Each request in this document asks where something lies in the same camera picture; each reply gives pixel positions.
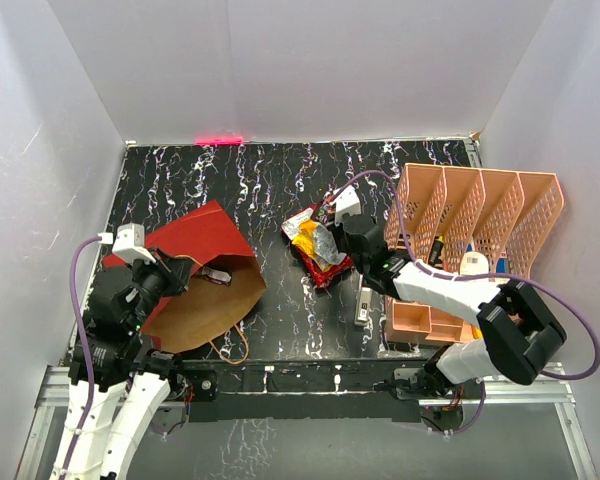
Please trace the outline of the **white wrapper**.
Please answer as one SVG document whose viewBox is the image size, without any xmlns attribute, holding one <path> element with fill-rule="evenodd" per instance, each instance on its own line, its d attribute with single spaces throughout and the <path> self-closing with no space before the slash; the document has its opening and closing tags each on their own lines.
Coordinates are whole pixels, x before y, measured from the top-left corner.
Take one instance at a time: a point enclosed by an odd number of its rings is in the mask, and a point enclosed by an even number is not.
<svg viewBox="0 0 600 480">
<path fill-rule="evenodd" d="M 318 224 L 314 232 L 315 261 L 323 271 L 327 271 L 342 263 L 346 254 L 338 250 L 333 234 L 324 225 Z"/>
</svg>

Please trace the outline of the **brown purple candy packet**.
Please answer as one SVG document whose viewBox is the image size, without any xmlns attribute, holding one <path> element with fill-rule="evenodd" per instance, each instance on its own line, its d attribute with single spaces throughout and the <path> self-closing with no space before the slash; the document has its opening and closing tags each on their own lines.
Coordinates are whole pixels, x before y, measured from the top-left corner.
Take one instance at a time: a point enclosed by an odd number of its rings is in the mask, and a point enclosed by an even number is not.
<svg viewBox="0 0 600 480">
<path fill-rule="evenodd" d="M 229 286 L 232 281 L 232 275 L 230 272 L 210 267 L 202 267 L 197 274 L 201 278 L 219 285 Z"/>
</svg>

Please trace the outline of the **red brown paper bag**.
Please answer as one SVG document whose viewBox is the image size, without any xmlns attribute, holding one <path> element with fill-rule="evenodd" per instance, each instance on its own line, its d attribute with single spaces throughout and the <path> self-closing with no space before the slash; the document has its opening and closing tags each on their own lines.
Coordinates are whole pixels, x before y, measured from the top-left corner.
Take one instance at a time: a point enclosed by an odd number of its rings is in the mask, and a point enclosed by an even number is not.
<svg viewBox="0 0 600 480">
<path fill-rule="evenodd" d="M 140 328 L 168 353 L 184 353 L 211 346 L 252 311 L 266 291 L 260 265 L 251 246 L 223 207 L 215 200 L 147 234 L 145 247 L 170 256 L 187 255 L 195 261 L 188 290 L 161 299 Z M 124 262 L 113 253 L 106 267 Z M 230 272 L 229 286 L 201 278 L 210 267 Z"/>
</svg>

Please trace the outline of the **yellow snack packet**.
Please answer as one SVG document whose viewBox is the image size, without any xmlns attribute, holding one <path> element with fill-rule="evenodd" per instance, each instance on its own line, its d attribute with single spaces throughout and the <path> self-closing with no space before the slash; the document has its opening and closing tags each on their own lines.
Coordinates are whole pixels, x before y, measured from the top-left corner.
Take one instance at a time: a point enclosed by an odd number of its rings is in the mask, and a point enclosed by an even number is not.
<svg viewBox="0 0 600 480">
<path fill-rule="evenodd" d="M 316 255 L 314 232 L 318 226 L 319 224 L 311 219 L 302 222 L 298 226 L 298 234 L 292 240 L 292 244 L 310 258 Z"/>
</svg>

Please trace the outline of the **red cookie snack bag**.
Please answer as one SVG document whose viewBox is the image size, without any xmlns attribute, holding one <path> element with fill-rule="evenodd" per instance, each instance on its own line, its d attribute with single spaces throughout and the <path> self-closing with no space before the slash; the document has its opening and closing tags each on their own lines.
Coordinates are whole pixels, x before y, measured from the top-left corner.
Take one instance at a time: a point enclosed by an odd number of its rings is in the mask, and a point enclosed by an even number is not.
<svg viewBox="0 0 600 480">
<path fill-rule="evenodd" d="M 327 262 L 315 249 L 313 234 L 316 221 L 310 219 L 318 203 L 314 203 L 287 218 L 281 227 L 282 233 L 291 242 L 292 248 L 298 252 L 308 272 L 318 288 L 326 288 L 341 273 L 353 266 L 349 256 L 344 256 L 338 264 Z"/>
</svg>

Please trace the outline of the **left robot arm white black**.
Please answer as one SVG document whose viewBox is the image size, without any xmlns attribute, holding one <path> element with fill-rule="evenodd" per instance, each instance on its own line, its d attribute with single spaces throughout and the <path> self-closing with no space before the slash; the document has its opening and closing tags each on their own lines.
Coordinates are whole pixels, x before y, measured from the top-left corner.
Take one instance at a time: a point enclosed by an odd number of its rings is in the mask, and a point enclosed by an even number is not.
<svg viewBox="0 0 600 480">
<path fill-rule="evenodd" d="M 102 268 L 78 313 L 53 479 L 126 478 L 158 407 L 185 390 L 177 355 L 143 352 L 141 329 L 161 300 L 187 291 L 195 262 L 149 252 L 148 260 Z"/>
</svg>

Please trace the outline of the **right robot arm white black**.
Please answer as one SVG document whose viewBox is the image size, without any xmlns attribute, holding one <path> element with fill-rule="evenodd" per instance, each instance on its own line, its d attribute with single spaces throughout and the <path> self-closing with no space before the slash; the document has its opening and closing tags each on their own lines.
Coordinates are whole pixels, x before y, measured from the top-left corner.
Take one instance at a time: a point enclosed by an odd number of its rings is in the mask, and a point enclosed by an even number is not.
<svg viewBox="0 0 600 480">
<path fill-rule="evenodd" d="M 440 348 L 416 374 L 417 386 L 446 397 L 461 384 L 502 375 L 530 385 L 567 334 L 536 289 L 521 280 L 505 284 L 463 281 L 424 272 L 424 263 L 392 251 L 382 229 L 366 215 L 347 215 L 328 228 L 366 286 L 394 300 L 428 305 L 480 329 L 482 336 Z"/>
</svg>

